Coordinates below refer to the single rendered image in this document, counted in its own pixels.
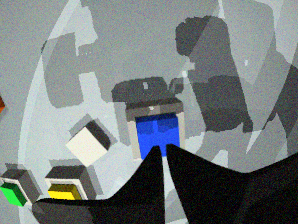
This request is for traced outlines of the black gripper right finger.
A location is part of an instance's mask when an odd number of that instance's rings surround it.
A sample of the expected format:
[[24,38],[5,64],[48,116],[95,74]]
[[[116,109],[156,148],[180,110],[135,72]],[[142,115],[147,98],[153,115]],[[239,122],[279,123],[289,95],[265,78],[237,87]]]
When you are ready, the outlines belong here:
[[257,171],[221,167],[166,144],[168,168],[189,224],[242,224],[250,206],[298,179],[298,152]]

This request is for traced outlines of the orange block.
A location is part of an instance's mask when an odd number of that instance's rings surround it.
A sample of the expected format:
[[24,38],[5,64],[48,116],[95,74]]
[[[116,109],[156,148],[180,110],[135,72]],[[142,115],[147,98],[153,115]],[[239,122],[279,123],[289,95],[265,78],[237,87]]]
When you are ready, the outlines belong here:
[[3,99],[1,99],[1,97],[0,97],[0,113],[1,113],[1,111],[3,111],[4,107],[5,107],[5,105],[3,103]]

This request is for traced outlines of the blue button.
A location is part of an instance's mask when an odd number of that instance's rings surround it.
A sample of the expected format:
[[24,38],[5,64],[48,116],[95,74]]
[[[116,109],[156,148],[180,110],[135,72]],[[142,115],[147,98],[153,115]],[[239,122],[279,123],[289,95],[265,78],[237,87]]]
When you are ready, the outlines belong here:
[[144,160],[153,145],[160,145],[166,156],[166,144],[185,149],[184,103],[177,97],[128,104],[125,109],[134,160]]

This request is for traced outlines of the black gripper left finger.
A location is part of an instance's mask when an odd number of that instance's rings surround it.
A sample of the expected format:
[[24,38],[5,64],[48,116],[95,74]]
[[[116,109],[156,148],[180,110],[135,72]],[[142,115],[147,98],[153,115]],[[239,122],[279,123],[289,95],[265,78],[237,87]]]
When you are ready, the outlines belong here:
[[165,224],[164,163],[153,145],[137,171],[102,200],[41,198],[32,204],[40,224]]

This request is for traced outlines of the green button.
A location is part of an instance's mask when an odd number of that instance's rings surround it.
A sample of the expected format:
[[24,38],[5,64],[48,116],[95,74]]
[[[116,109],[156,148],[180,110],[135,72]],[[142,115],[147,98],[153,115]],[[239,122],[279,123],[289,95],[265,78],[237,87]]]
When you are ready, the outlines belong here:
[[8,169],[4,175],[0,176],[0,180],[3,183],[0,186],[1,192],[13,205],[32,205],[35,204],[37,197],[40,197],[39,190],[33,184],[28,171]]

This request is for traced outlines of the yellow button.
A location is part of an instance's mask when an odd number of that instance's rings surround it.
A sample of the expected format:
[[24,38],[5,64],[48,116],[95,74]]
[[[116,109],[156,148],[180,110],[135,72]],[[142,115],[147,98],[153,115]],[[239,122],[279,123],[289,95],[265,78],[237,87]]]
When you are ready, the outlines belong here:
[[44,177],[48,193],[52,198],[69,198],[69,200],[94,200],[92,181],[85,167],[53,167]]

